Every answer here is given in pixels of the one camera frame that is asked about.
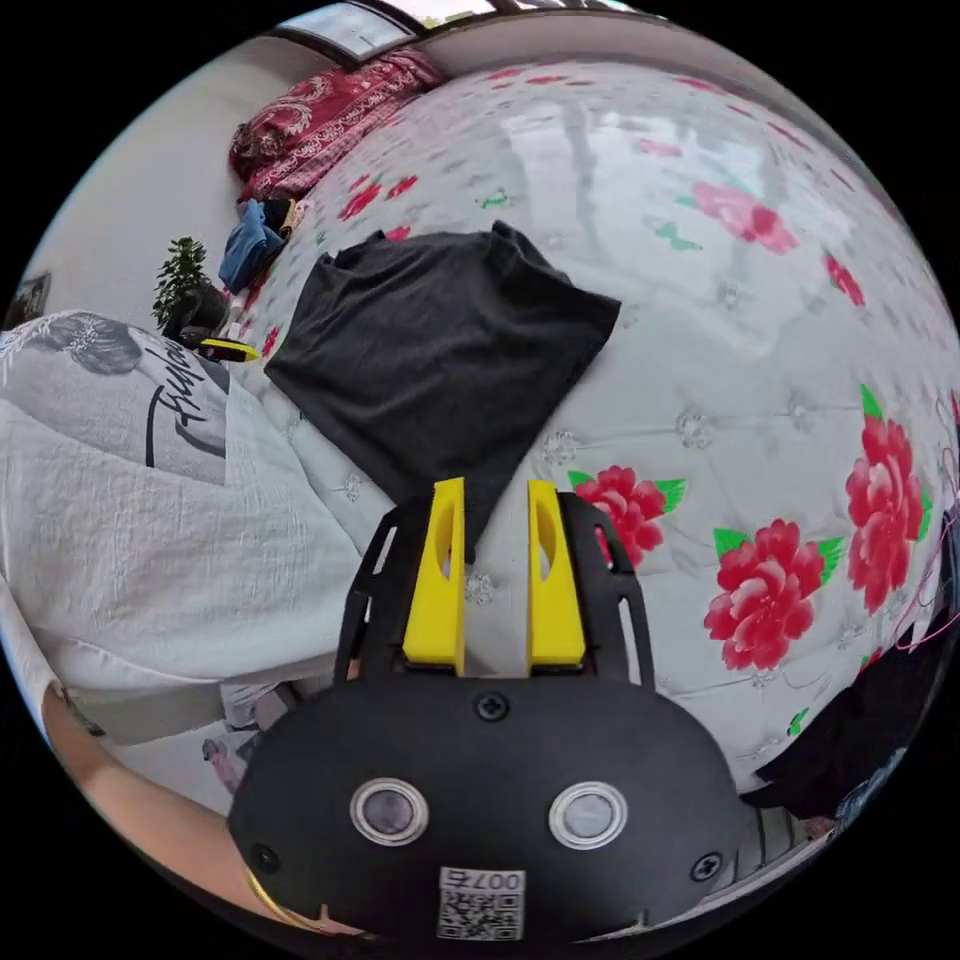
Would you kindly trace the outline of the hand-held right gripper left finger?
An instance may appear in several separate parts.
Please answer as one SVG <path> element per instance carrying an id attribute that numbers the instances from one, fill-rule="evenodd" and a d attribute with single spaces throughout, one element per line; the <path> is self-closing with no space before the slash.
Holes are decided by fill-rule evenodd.
<path id="1" fill-rule="evenodd" d="M 434 486 L 402 652 L 408 665 L 463 669 L 465 481 Z"/>

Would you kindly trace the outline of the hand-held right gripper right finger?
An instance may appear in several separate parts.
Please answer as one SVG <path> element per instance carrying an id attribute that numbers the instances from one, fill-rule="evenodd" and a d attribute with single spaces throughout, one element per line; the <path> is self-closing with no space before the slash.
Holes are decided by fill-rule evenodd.
<path id="1" fill-rule="evenodd" d="M 528 484 L 528 664 L 580 666 L 586 654 L 574 567 L 554 485 Z"/>

